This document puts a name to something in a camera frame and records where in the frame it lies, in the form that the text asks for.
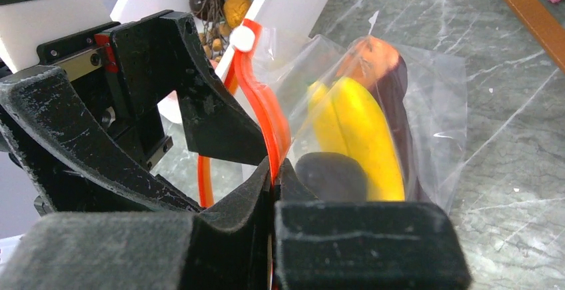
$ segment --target yellow banana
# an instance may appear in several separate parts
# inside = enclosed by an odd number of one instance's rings
[[[310,86],[308,113],[324,152],[351,157],[365,170],[370,201],[404,201],[402,172],[384,113],[357,81]]]

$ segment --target orange plastic clip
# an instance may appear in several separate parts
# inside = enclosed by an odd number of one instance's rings
[[[249,100],[257,116],[259,127],[261,127],[263,132],[267,153],[269,154],[271,185],[274,185],[275,178],[279,174],[279,168],[290,147],[290,127],[271,88],[257,81],[253,74],[251,61],[257,41],[261,36],[261,25],[252,20],[244,19],[242,26],[236,29],[250,29],[253,35],[255,35],[250,51],[242,51],[242,49],[238,49],[237,44],[234,44],[235,55],[232,65],[235,68],[235,76],[239,86],[247,100]]]

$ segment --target screw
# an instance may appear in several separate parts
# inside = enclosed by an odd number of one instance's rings
[[[90,63],[92,63],[93,66],[98,66],[100,65],[100,56],[98,54],[93,54],[90,56]]]
[[[113,107],[109,107],[103,112],[100,124],[104,129],[108,129],[116,121],[116,113]]]

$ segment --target marble countertop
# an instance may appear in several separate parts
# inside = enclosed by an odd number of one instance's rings
[[[565,4],[550,10],[565,23]],[[565,78],[503,0],[330,0],[318,33],[342,46],[370,33],[465,59],[466,155],[450,216],[473,289],[565,289]],[[241,167],[213,165],[222,197]],[[155,171],[195,178],[195,156],[173,149]],[[198,197],[195,185],[180,188]]]

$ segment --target orange loop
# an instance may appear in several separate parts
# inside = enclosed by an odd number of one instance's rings
[[[249,100],[263,132],[267,153],[269,154],[271,185],[274,185],[275,178],[279,174],[279,168],[290,147],[290,127],[271,88],[258,82],[253,75],[251,61],[261,36],[262,27],[249,19],[245,19],[243,25],[255,34],[255,43],[252,51],[247,53],[236,49],[232,66],[235,66],[237,81],[245,97]]]
[[[210,158],[198,155],[198,193],[200,205],[204,208],[214,204],[212,180],[210,178]]]

